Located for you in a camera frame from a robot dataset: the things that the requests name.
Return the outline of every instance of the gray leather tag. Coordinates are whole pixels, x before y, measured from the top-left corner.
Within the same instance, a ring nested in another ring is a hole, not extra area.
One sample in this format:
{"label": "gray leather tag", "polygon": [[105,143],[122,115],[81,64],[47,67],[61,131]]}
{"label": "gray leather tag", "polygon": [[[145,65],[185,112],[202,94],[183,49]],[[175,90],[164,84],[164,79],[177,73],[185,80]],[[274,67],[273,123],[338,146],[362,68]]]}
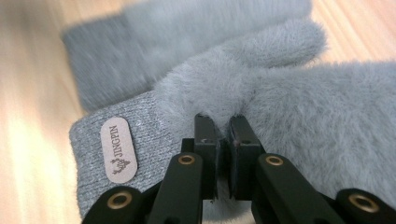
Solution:
{"label": "gray leather tag", "polygon": [[107,178],[117,184],[130,181],[136,174],[137,161],[128,122],[108,119],[102,126],[101,139]]}

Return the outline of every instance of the knitted cuff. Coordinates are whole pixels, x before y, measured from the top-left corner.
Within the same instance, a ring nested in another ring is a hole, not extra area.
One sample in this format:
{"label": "knitted cuff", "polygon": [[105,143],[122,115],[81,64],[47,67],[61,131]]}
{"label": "knitted cuff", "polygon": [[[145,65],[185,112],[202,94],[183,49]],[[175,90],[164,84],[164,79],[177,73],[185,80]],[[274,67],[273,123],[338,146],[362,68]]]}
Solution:
{"label": "knitted cuff", "polygon": [[116,187],[106,176],[101,145],[102,125],[110,118],[124,118],[134,142],[137,173],[122,185],[144,191],[163,179],[169,160],[180,151],[164,128],[157,113],[152,92],[104,108],[76,122],[70,131],[70,140],[78,166],[78,206],[85,217],[101,194]]}
{"label": "knitted cuff", "polygon": [[309,0],[152,0],[73,27],[64,43],[88,111],[147,91],[223,41],[309,14]]}

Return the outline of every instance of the wooden surface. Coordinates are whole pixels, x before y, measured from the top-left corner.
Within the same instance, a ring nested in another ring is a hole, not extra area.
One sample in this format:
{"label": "wooden surface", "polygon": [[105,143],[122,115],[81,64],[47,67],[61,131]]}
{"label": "wooden surface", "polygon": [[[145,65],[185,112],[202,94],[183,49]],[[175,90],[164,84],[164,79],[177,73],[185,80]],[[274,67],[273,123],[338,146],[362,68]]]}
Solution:
{"label": "wooden surface", "polygon": [[[68,140],[84,115],[60,32],[130,0],[0,1],[0,223],[79,223]],[[315,1],[322,62],[396,59],[396,1]]]}

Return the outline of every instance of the glove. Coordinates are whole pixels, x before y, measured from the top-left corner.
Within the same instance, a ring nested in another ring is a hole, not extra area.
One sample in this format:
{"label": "glove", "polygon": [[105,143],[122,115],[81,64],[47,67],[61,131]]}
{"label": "glove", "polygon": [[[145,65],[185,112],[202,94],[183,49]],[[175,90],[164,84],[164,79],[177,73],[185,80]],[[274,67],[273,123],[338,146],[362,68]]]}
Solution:
{"label": "glove", "polygon": [[63,40],[92,112],[151,90],[191,56],[310,10],[309,0],[150,0],[70,28]]}
{"label": "glove", "polygon": [[[309,62],[322,52],[324,43],[324,34],[312,21],[287,21],[190,58],[154,91],[79,120],[70,131],[70,139],[78,165],[81,214],[85,216],[102,193],[118,185],[107,179],[102,155],[100,130],[109,118],[125,118],[134,141],[138,169],[134,178],[123,185],[144,191],[163,178],[170,158],[180,151],[182,137],[193,136],[192,113],[213,116],[223,131],[226,120],[240,113],[240,108],[255,95],[248,85],[254,82],[254,74]],[[221,196],[213,204],[205,203],[204,218],[235,221],[247,206]]]}

